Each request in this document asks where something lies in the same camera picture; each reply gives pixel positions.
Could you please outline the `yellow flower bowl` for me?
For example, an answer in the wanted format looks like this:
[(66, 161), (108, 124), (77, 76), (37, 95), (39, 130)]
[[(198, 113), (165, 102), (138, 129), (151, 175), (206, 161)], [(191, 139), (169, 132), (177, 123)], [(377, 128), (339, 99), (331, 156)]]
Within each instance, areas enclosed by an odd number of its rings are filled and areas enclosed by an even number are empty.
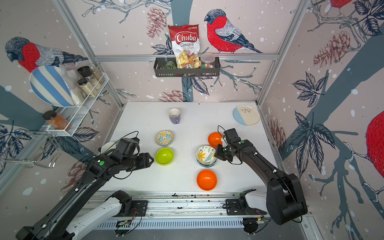
[(215, 149), (211, 146), (202, 146), (198, 149), (196, 153), (196, 158), (197, 161), (201, 163), (212, 163), (216, 161)]

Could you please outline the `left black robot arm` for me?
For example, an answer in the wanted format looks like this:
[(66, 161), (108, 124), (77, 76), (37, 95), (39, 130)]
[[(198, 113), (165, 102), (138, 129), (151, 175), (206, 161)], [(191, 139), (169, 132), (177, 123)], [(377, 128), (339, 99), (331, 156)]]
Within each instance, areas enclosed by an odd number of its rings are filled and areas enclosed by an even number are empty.
[(18, 240), (73, 240), (80, 238), (80, 229), (70, 225), (89, 199), (121, 171), (133, 172), (149, 168), (154, 158), (142, 153), (140, 140), (120, 139), (114, 149), (94, 157), (77, 183), (59, 203), (33, 226), (22, 227)]

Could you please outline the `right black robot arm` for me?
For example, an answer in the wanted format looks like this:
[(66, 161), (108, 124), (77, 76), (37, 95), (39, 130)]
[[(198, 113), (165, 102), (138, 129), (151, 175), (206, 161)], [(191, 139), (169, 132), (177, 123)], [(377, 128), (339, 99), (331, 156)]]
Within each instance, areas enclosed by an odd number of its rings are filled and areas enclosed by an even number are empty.
[(282, 225), (308, 213), (308, 207), (299, 178), (286, 174), (272, 165), (249, 140), (241, 140), (235, 129), (224, 131), (227, 146), (219, 144), (215, 157), (229, 163), (237, 157), (247, 164), (267, 187), (266, 212)]

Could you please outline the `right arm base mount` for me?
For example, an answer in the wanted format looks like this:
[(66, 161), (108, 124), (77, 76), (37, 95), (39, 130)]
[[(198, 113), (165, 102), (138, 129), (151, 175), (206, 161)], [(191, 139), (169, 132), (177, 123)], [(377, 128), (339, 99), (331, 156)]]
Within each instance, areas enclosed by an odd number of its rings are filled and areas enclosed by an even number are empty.
[(267, 194), (256, 189), (247, 190), (239, 194), (238, 199), (227, 199), (222, 205), (229, 216), (245, 216), (268, 214)]

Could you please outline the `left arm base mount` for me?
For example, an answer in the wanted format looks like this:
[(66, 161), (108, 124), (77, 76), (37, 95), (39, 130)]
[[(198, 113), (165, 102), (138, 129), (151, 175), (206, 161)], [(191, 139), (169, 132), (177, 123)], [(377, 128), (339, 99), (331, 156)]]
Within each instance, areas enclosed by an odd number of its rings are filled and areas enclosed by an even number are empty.
[(105, 203), (111, 201), (117, 202), (117, 205), (120, 206), (114, 217), (133, 217), (138, 213), (145, 216), (149, 203), (148, 200), (133, 200), (132, 196), (122, 190), (116, 191), (109, 196)]

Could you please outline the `blue yellow patterned bowl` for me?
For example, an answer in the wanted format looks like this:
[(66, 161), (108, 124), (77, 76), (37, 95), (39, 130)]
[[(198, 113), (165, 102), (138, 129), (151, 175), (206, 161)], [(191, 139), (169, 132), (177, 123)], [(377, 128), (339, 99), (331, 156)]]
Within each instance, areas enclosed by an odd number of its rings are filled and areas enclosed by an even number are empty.
[(155, 142), (158, 146), (167, 147), (174, 140), (174, 134), (171, 131), (161, 131), (155, 137)]

